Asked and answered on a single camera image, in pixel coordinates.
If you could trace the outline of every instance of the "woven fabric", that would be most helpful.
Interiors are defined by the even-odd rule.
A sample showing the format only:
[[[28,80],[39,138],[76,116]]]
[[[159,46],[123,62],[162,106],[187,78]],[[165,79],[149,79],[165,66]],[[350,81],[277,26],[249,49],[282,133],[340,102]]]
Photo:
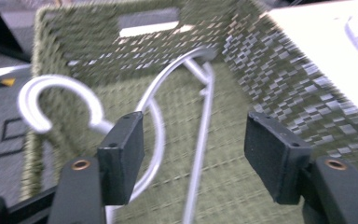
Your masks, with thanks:
[[[180,9],[169,31],[119,37],[119,16],[165,7]],[[142,93],[172,60],[200,46],[216,47],[213,115],[195,219],[198,223],[301,223],[300,206],[272,202],[243,157],[246,114],[263,111],[315,146],[315,156],[342,157],[358,167],[358,112],[251,0],[130,1],[48,7],[36,19],[34,76],[63,74],[89,85],[115,121],[131,112]],[[182,25],[193,25],[181,32]],[[202,110],[202,85],[185,69],[158,92],[167,129],[164,162],[152,186],[120,209],[120,223],[178,223]],[[53,146],[56,176],[62,165],[92,155],[103,136],[87,129],[84,103],[67,91],[40,98],[54,130],[29,133],[23,198],[41,190],[42,142]],[[145,162],[154,143],[145,115]]]
[[[358,168],[356,106],[267,15],[259,18],[251,7],[239,7],[238,14],[249,16],[233,18],[224,52],[254,110],[309,142],[313,157],[329,155]]]

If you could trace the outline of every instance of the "metal hook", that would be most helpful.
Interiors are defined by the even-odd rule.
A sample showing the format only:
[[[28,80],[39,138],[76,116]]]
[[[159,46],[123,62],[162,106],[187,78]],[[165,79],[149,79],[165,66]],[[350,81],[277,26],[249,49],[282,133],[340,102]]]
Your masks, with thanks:
[[[21,89],[17,105],[25,122],[37,133],[51,130],[51,121],[41,112],[37,102],[40,93],[51,87],[61,87],[76,93],[89,108],[89,127],[99,133],[107,134],[114,124],[103,118],[103,107],[95,93],[74,78],[60,75],[45,75],[33,78]]]

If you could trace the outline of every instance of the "curved metal bar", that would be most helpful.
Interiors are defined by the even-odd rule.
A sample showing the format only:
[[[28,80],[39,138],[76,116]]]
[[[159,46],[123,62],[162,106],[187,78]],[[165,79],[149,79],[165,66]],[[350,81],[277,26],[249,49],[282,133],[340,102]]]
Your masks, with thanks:
[[[192,60],[193,58],[199,58],[201,57],[205,61],[211,61],[214,57],[216,57],[216,52],[214,49],[207,49],[205,47],[199,47],[196,49],[191,50],[190,52],[180,56],[175,61],[170,63],[167,67],[162,70],[158,76],[153,80],[153,82],[150,84],[150,86],[147,88],[146,92],[144,93],[144,96],[142,97],[141,101],[136,106],[135,111],[144,111],[147,108],[148,101],[152,98],[154,98],[154,95],[156,94],[156,91],[161,86],[162,82],[168,77],[168,75],[175,70],[177,67],[179,67],[182,63],[185,63],[187,60]],[[200,74],[202,72],[193,73],[194,76],[200,81],[204,82],[206,81],[207,77],[202,77]]]
[[[40,110],[38,98],[40,93],[51,87],[61,87],[76,93],[89,108],[89,127],[99,133],[107,134],[114,124],[103,118],[103,107],[95,93],[74,78],[60,75],[45,75],[27,82],[21,89],[17,105],[25,122],[37,133],[51,130],[51,121]]]

